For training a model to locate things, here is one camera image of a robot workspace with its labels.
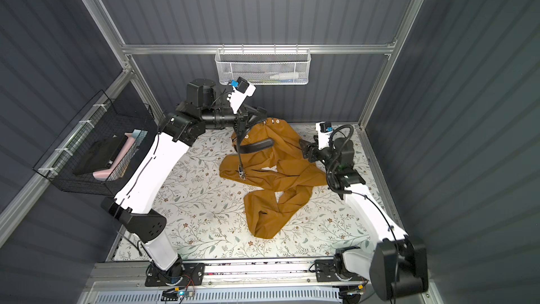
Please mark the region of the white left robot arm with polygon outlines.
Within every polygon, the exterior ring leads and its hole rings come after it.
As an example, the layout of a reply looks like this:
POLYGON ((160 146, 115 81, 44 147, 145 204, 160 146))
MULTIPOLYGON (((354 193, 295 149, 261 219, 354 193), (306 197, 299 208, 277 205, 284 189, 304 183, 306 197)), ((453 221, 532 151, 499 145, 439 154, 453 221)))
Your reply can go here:
POLYGON ((166 219, 152 206, 177 162, 209 129, 232 128, 236 134, 236 159, 246 152, 242 141, 254 126, 267 119, 264 108, 245 104, 256 86, 243 77, 232 80, 231 90, 217 95, 215 82, 197 79, 187 85, 187 99, 161 122, 146 157, 129 181, 102 207, 135 235, 151 264, 168 272, 178 269, 181 258, 165 233, 166 219))

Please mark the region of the mustard brown trousers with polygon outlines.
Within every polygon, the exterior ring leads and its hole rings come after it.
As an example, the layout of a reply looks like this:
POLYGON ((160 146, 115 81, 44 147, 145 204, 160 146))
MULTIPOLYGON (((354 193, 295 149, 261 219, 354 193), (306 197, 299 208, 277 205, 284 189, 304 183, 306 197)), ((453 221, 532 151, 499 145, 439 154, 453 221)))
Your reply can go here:
POLYGON ((286 121, 267 118, 242 141, 256 144, 271 139, 274 145, 255 153, 229 155, 219 176, 256 187, 244 196, 246 222, 253 236, 272 239, 303 206, 313 189, 326 185, 326 175, 302 156, 300 136, 286 121))

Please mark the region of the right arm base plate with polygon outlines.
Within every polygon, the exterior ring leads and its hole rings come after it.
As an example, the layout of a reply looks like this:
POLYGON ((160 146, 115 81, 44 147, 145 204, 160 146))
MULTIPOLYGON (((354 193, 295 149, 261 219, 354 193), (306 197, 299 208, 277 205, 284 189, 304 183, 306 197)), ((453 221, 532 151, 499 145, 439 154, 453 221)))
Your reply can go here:
POLYGON ((367 278, 356 273, 349 272, 334 260, 319 259, 309 267, 309 271, 314 273, 318 282, 338 282, 338 281, 359 281, 367 282, 367 278))

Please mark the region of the black leather belt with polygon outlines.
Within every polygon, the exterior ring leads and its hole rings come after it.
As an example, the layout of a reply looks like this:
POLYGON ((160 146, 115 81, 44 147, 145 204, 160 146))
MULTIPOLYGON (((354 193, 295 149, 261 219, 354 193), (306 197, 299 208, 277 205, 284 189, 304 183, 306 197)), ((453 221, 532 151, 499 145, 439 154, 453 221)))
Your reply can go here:
POLYGON ((242 180, 246 178, 246 171, 243 167, 243 161, 242 161, 241 155, 257 153, 259 151, 263 151, 265 149, 269 149, 272 146, 274 146, 274 140, 271 138, 263 139, 259 142, 255 142, 252 144, 242 145, 242 141, 248 135, 248 132, 249 132, 248 129, 245 129, 242 132, 239 132, 233 140, 233 147, 236 150, 236 153, 238 156, 238 168, 239 168, 238 173, 242 180))

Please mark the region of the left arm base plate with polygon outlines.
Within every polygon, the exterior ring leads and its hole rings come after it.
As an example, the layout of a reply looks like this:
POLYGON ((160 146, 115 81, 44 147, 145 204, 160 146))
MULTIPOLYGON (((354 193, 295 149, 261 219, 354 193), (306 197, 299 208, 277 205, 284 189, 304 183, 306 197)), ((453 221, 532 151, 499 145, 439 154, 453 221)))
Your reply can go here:
POLYGON ((199 286, 205 274, 204 263, 176 262, 167 270, 161 270, 154 262, 146 269, 146 287, 199 286))

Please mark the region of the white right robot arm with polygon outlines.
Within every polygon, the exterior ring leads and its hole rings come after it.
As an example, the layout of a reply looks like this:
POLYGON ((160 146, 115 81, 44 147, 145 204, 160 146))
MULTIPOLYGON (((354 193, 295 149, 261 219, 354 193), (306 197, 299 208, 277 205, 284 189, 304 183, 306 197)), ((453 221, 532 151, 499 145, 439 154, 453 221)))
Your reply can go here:
POLYGON ((337 249, 328 267, 315 262, 319 277, 351 281, 362 278, 372 284, 383 301, 425 293, 429 288, 426 245, 411 237, 378 204, 364 178, 354 169, 352 125, 333 127, 318 122, 313 142, 300 140, 302 156, 320 162, 329 189, 339 195, 362 220, 375 242, 372 253, 357 247, 337 249))

